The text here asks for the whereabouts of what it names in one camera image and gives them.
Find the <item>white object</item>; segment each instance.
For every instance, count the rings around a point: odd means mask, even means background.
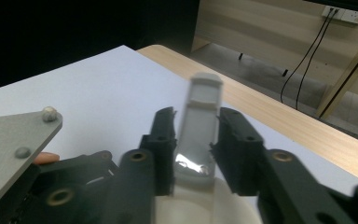
[[[209,189],[175,186],[173,197],[157,197],[156,224],[261,224],[255,209],[216,178]]]
[[[358,24],[358,11],[353,11],[353,10],[349,10],[349,9],[345,9],[345,8],[341,8],[341,7],[326,6],[324,8],[324,11],[322,12],[322,16],[327,17],[330,12],[329,17],[331,17],[334,14],[335,10],[337,10],[337,9],[338,9],[338,12],[336,13],[336,15],[334,15],[334,17],[333,17],[334,20],[347,21],[350,23]]]
[[[213,183],[215,162],[209,150],[218,131],[222,80],[214,74],[191,78],[186,109],[175,150],[175,179],[189,185]]]
[[[358,24],[358,12],[347,9],[342,14],[341,20]]]

